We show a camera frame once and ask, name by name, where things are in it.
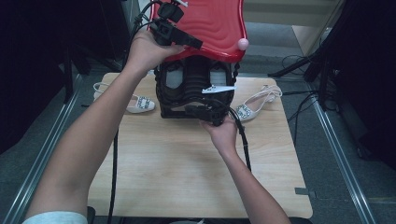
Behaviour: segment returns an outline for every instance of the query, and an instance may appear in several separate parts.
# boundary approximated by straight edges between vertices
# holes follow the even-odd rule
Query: white sandal
[[[241,121],[254,119],[267,102],[273,102],[276,97],[282,96],[282,90],[277,86],[264,85],[258,93],[248,98],[242,105],[236,107],[235,111]]]
[[[93,94],[93,100],[95,101],[104,91],[99,90],[100,86],[109,86],[109,84],[105,82],[97,82],[93,84],[93,89],[95,90],[95,93]],[[150,110],[153,110],[155,108],[155,103],[152,102],[148,97],[146,96],[138,96],[138,95],[132,95],[131,100],[126,107],[126,110],[130,113],[137,114],[137,113],[143,113],[147,112]]]

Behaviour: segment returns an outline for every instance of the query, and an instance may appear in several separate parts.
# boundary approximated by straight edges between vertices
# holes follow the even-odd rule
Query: red plastic cover
[[[245,55],[238,48],[238,41],[247,38],[242,15],[243,0],[185,0],[188,7],[180,8],[184,16],[177,28],[202,40],[201,49],[187,47],[183,52],[166,59],[175,61],[191,55],[203,55],[207,58],[237,63]],[[151,9],[151,19],[158,18],[158,4]]]

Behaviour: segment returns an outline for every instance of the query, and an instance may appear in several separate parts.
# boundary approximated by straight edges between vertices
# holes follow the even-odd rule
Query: person
[[[64,133],[38,183],[24,224],[87,223],[88,193],[105,159],[122,115],[148,70],[181,46],[159,46],[149,31],[136,34],[127,64],[117,78]],[[200,121],[227,165],[251,223],[290,223],[283,209],[257,181],[235,150],[236,126]]]

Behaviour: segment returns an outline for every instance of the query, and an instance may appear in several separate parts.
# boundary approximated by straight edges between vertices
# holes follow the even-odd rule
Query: sleeve
[[[29,217],[22,224],[88,224],[87,218],[75,212],[46,212]]]

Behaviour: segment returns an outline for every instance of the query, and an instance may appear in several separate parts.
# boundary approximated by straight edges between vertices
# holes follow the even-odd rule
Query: wooden table
[[[107,74],[111,83],[117,74]],[[233,107],[242,104],[271,78],[239,77]],[[118,180],[114,216],[121,217],[247,217],[233,180],[209,134],[197,119],[162,119],[154,75],[135,94],[151,98],[154,111],[125,113],[119,135]],[[290,217],[311,217],[300,164],[280,99],[245,122],[252,173]],[[244,160],[240,135],[237,149]],[[93,180],[88,205],[106,216],[110,202],[113,150]]]

